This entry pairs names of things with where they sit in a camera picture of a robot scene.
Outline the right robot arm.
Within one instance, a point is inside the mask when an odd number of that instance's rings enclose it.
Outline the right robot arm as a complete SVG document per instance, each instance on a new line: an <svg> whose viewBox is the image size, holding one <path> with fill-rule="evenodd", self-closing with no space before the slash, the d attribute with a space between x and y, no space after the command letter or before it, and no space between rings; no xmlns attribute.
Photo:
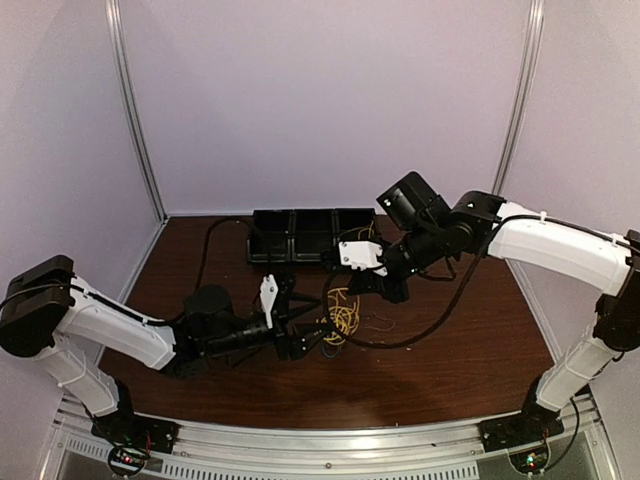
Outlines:
<svg viewBox="0 0 640 480"><path fill-rule="evenodd" d="M482 191L469 191L449 206L415 171L377 201L404 235L392 244L339 242L338 258L354 272L355 294L372 291L403 302L407 279L463 253L531 264L599 290L593 325L532 383L512 423L519 440L535 440L606 365L638 348L638 232L601 233Z"/></svg>

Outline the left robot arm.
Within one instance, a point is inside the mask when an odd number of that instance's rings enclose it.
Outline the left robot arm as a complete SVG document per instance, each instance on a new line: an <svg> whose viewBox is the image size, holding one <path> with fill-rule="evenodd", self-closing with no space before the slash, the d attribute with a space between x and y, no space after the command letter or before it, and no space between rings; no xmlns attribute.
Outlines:
<svg viewBox="0 0 640 480"><path fill-rule="evenodd" d="M228 291L205 285L173 320L153 318L91 287L56 255L14 277L1 304L1 347L39 363L89 414L123 444L137 442L144 424L133 414L126 386L102 372L71 340L87 338L166 376L186 379L207 372L214 360L262 347L295 361L327 334L326 325L297 323L320 300L300 295L295 278L269 274L259 287L261 308L244 319Z"/></svg>

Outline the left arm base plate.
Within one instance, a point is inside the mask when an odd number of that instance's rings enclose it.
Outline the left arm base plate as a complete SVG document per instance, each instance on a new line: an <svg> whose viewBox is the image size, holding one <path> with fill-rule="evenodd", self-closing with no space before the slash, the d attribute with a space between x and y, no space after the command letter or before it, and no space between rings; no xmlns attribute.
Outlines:
<svg viewBox="0 0 640 480"><path fill-rule="evenodd" d="M93 418L91 427L92 435L112 445L132 447L145 453L172 453L178 433L179 425L175 422L137 414L129 419Z"/></svg>

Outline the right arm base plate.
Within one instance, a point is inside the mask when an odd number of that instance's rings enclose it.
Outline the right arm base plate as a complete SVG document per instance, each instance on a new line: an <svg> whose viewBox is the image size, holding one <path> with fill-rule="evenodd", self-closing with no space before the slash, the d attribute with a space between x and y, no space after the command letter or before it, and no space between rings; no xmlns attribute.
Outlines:
<svg viewBox="0 0 640 480"><path fill-rule="evenodd" d="M537 405L516 414L481 421L478 429L485 452L542 442L564 432L559 413Z"/></svg>

